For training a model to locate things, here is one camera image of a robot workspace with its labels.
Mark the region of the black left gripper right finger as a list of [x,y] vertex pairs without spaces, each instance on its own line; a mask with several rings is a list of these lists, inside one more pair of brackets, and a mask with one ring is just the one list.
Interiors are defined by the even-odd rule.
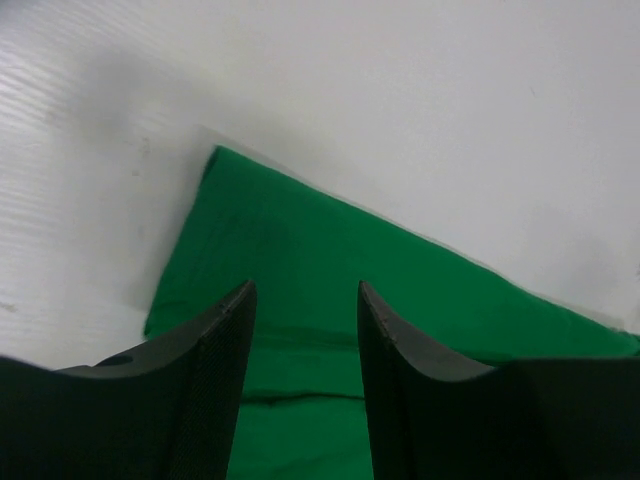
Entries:
[[367,283],[357,329],[377,479],[635,479],[639,361],[471,359]]

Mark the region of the green t shirt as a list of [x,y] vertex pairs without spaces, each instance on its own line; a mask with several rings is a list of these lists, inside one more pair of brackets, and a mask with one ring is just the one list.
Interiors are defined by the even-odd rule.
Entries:
[[478,360],[631,356],[637,337],[219,147],[146,320],[154,338],[252,280],[257,314],[228,475],[369,479],[357,290]]

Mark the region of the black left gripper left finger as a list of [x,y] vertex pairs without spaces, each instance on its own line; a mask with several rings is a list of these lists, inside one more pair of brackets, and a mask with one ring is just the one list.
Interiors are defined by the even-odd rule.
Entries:
[[93,366],[1,361],[5,479],[223,479],[252,343],[245,282],[176,328]]

